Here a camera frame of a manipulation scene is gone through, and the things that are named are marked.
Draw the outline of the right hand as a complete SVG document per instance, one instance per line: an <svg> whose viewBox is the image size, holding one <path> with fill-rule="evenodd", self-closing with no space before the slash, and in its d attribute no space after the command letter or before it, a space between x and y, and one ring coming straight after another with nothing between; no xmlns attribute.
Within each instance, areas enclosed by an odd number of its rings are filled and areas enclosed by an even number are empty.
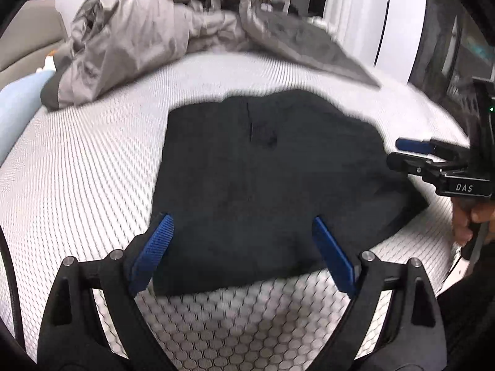
<svg viewBox="0 0 495 371"><path fill-rule="evenodd" d="M489 223L485 244L494 241L495 232L495 205L494 202L479 202L472 209L463 209L459 198L452 198L452 230L454 241L465 246L472 238L472 224Z"/></svg>

